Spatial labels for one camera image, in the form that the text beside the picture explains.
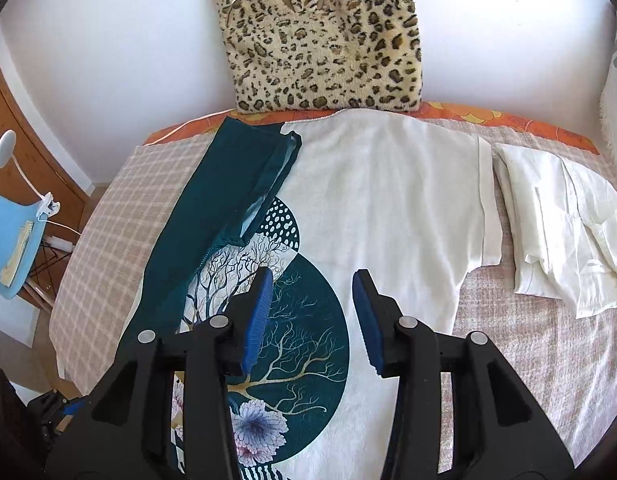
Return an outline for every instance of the white cable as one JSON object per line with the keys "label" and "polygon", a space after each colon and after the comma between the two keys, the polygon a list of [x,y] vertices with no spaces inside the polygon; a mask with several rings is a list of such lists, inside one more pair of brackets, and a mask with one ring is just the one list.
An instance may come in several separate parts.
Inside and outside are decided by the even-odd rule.
{"label": "white cable", "polygon": [[20,175],[24,178],[24,180],[26,181],[26,184],[28,184],[29,186],[31,186],[31,189],[35,192],[35,194],[40,197],[42,200],[44,200],[44,196],[35,189],[35,186],[33,184],[31,184],[31,181],[28,180],[28,178],[26,178],[26,175],[24,174],[24,172],[22,171],[22,168],[20,168],[20,165],[17,161],[17,159],[14,156],[11,156],[11,158],[13,159],[13,162],[15,163],[15,166],[17,167],[17,171],[20,172]]}
{"label": "white cable", "polygon": [[67,225],[64,225],[64,224],[58,224],[57,222],[51,222],[50,220],[40,220],[40,222],[46,222],[47,224],[53,224],[53,225],[58,225],[60,227],[65,227],[66,229],[73,231],[77,235],[80,235],[80,236],[82,235],[82,233],[80,233],[79,231],[75,231],[72,227],[68,227]]}
{"label": "white cable", "polygon": [[160,137],[159,139],[154,140],[153,142],[149,142],[149,143],[145,144],[145,146],[153,146],[153,144],[157,144],[158,142],[162,142],[164,139],[168,139],[171,135],[173,135],[175,132],[178,132],[179,130],[181,130],[187,124],[194,123],[195,121],[201,121],[202,119],[206,119],[208,117],[213,117],[213,116],[216,116],[216,115],[225,114],[226,112],[232,112],[233,110],[235,110],[235,108],[229,108],[228,110],[224,110],[222,112],[215,112],[214,114],[208,114],[208,115],[205,115],[203,117],[198,117],[197,119],[191,119],[190,121],[186,121],[186,123],[180,124],[175,130],[173,130],[172,132],[167,133],[164,137]]}

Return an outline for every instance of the chair leg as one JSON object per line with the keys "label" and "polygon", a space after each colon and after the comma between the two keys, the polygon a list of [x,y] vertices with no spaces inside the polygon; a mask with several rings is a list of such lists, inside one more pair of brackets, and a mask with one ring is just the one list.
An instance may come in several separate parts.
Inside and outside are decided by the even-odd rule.
{"label": "chair leg", "polygon": [[50,297],[37,283],[31,278],[26,278],[24,290],[38,303],[39,307],[50,314],[55,306],[55,299]]}

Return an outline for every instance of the metal screw head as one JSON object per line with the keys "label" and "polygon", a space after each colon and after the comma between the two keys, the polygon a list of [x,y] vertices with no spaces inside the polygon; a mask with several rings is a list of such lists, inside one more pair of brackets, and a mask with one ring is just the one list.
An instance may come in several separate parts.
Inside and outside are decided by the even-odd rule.
{"label": "metal screw head", "polygon": [[417,326],[417,320],[413,316],[402,316],[398,322],[404,328],[415,328]]}
{"label": "metal screw head", "polygon": [[228,325],[228,317],[220,314],[219,316],[213,316],[210,318],[210,325],[213,328],[224,328]]}
{"label": "metal screw head", "polygon": [[155,339],[155,332],[153,330],[142,330],[138,334],[138,341],[140,343],[150,343],[153,339]]}
{"label": "metal screw head", "polygon": [[476,345],[486,345],[489,338],[484,332],[473,332],[471,334],[471,341]]}

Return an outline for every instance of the beige bedspread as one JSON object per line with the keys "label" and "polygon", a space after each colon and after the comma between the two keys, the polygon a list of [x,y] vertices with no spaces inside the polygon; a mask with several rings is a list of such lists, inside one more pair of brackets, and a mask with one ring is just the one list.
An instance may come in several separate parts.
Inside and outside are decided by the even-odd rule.
{"label": "beige bedspread", "polygon": [[[613,168],[601,155],[505,126],[431,122],[476,133],[491,143],[568,157],[617,188]],[[211,139],[212,134],[204,134],[137,148],[84,229],[50,321],[58,359],[83,393],[89,393],[111,365],[153,245]],[[576,320],[559,301],[513,294],[513,243],[498,187],[496,198],[504,231],[502,264],[467,276],[453,333],[489,334],[577,464],[617,414],[617,309]],[[448,468],[453,447],[448,387],[443,403],[441,467]]]}

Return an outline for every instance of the leopard print pillow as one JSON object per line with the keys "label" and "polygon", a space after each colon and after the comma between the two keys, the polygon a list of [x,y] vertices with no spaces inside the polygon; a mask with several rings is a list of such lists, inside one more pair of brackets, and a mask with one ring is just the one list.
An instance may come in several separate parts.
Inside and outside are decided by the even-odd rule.
{"label": "leopard print pillow", "polygon": [[215,0],[237,108],[415,110],[413,0]]}

